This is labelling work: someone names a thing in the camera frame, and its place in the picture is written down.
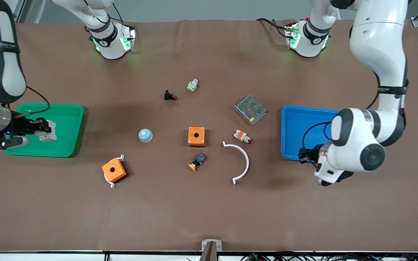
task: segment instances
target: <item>white curved bracket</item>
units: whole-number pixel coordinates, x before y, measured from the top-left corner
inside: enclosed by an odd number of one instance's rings
[[[235,149],[237,149],[237,150],[241,151],[241,153],[243,154],[244,158],[246,159],[246,168],[244,169],[243,173],[242,173],[241,175],[237,176],[237,177],[232,178],[232,180],[233,180],[233,184],[234,184],[234,185],[237,185],[237,180],[239,180],[239,179],[241,179],[242,177],[244,177],[244,175],[245,175],[245,174],[246,174],[246,172],[247,172],[247,169],[249,168],[249,158],[247,157],[246,152],[245,152],[245,151],[244,151],[241,147],[236,146],[236,145],[233,145],[233,144],[225,144],[225,142],[224,142],[224,141],[222,141],[222,144],[224,145],[224,148],[225,148],[225,147],[234,147]]]

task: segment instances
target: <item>brown table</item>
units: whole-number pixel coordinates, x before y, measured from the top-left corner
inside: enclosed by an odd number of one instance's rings
[[[191,250],[217,238],[225,250],[418,251],[418,28],[407,24],[403,40],[408,127],[380,169],[323,188],[312,166],[280,154],[283,106],[373,99],[376,79],[349,49],[351,25],[338,21],[323,53],[301,58],[260,22],[138,24],[135,52],[108,61],[83,25],[18,24],[29,86],[81,104],[87,120],[76,157],[0,154],[0,250]],[[166,89],[179,101],[164,101]],[[232,109],[248,94],[268,109],[253,127]],[[28,91],[20,102],[42,101]],[[207,128],[205,148],[187,146],[189,126]],[[154,133],[148,144],[136,137],[142,128]],[[254,143],[234,140],[236,129]],[[251,160],[236,186],[244,158],[222,141]],[[208,159],[192,172],[199,152]],[[120,154],[131,175],[112,190],[101,165]]]

